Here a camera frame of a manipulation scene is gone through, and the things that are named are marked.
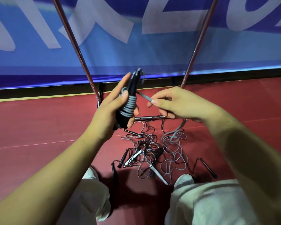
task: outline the jump rope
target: jump rope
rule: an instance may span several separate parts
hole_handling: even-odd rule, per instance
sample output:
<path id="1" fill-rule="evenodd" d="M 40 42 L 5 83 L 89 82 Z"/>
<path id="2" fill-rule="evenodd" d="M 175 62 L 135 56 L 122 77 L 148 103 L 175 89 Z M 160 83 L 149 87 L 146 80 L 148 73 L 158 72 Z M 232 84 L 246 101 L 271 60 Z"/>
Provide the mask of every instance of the jump rope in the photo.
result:
<path id="1" fill-rule="evenodd" d="M 156 120 L 155 117 L 157 116 L 153 117 L 150 121 L 135 122 L 135 124 L 142 123 L 143 125 L 140 133 L 126 130 L 128 121 L 133 116 L 133 111 L 136 107 L 136 94 L 139 94 L 151 102 L 150 97 L 136 90 L 141 76 L 143 76 L 144 81 L 144 73 L 142 69 L 139 68 L 131 75 L 128 86 L 122 88 L 121 91 L 123 93 L 124 90 L 127 90 L 129 96 L 127 103 L 116 112 L 116 124 L 114 130 L 124 128 L 124 131 L 128 132 L 128 134 L 121 137 L 121 139 L 130 140 L 133 146 L 126 149 L 121 160 L 114 160 L 111 164 L 115 183 L 118 183 L 118 176 L 114 166 L 115 162 L 119 163 L 117 166 L 119 169 L 122 167 L 138 167 L 138 177 L 141 179 L 153 177 L 154 174 L 156 174 L 166 185 L 170 185 L 172 183 L 172 172 L 174 170 L 188 169 L 188 173 L 192 178 L 198 180 L 199 176 L 194 173 L 194 169 L 197 161 L 200 160 L 211 175 L 214 178 L 217 178 L 217 175 L 202 158 L 197 158 L 193 169 L 190 169 L 188 165 L 188 157 L 183 153 L 181 146 L 181 140 L 187 139 L 184 129 L 182 128 L 187 120 L 183 120 L 180 126 L 174 131 L 165 132 L 163 128 L 165 119 L 162 119 L 161 130 L 164 135 L 161 137 L 161 144 L 157 142 L 158 138 L 156 134 L 154 134 L 155 128 L 148 124 L 149 122 Z"/>

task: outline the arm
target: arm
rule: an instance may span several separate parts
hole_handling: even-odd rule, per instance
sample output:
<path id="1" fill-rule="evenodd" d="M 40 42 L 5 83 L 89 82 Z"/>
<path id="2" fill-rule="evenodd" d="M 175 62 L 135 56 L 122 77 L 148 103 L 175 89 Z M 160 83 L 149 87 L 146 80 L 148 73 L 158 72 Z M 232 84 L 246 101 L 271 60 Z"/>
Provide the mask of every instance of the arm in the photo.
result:
<path id="1" fill-rule="evenodd" d="M 281 154 L 278 151 L 225 110 L 187 90 L 174 87 L 152 98 L 152 104 L 160 108 L 162 115 L 203 122 L 259 220 L 263 224 L 281 224 Z"/>
<path id="2" fill-rule="evenodd" d="M 0 202 L 0 224 L 56 223 L 98 150 L 112 136 L 115 111 L 128 99 L 127 93 L 118 95 L 129 77 L 102 102 L 78 140 Z"/>

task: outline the left hand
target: left hand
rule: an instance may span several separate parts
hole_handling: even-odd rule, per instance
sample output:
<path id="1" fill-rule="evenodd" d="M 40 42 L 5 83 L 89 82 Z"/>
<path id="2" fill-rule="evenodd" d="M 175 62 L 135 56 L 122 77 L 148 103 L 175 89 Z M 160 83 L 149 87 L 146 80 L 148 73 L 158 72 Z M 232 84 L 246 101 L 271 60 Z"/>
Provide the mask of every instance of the left hand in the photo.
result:
<path id="1" fill-rule="evenodd" d="M 126 74 L 111 93 L 103 100 L 85 133 L 95 134 L 102 143 L 111 138 L 114 133 L 114 130 L 112 129 L 116 122 L 116 111 L 128 100 L 128 92 L 126 90 L 121 96 L 119 96 L 119 94 L 130 76 L 131 73 Z M 133 113 L 134 115 L 139 115 L 137 106 Z M 132 127 L 134 120 L 134 116 L 130 118 L 127 124 L 128 128 Z"/>

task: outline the forearm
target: forearm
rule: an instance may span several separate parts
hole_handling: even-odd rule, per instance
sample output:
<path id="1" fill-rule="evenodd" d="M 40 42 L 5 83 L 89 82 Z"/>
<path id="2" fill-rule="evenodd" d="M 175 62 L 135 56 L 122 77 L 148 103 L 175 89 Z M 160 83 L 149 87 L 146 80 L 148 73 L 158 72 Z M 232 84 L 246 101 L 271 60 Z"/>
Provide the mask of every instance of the forearm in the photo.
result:
<path id="1" fill-rule="evenodd" d="M 0 224 L 54 224 L 101 147 L 82 135 L 0 202 Z"/>
<path id="2" fill-rule="evenodd" d="M 261 222 L 276 224 L 281 218 L 281 154 L 220 108 L 205 124 Z"/>

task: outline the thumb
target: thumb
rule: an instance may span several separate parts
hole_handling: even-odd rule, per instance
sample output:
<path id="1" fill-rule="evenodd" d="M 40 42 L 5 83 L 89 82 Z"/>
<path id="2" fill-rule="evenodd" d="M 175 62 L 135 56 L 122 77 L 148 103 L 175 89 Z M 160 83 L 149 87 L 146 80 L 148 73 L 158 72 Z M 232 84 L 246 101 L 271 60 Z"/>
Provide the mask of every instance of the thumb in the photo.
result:
<path id="1" fill-rule="evenodd" d="M 123 106 L 128 100 L 128 91 L 125 90 L 123 93 L 113 100 L 111 103 L 109 103 L 108 107 L 111 109 L 112 112 L 116 111 L 119 109 L 121 106 Z"/>
<path id="2" fill-rule="evenodd" d="M 172 101 L 169 100 L 162 100 L 162 99 L 152 99 L 151 103 L 161 109 L 171 111 L 171 103 Z"/>

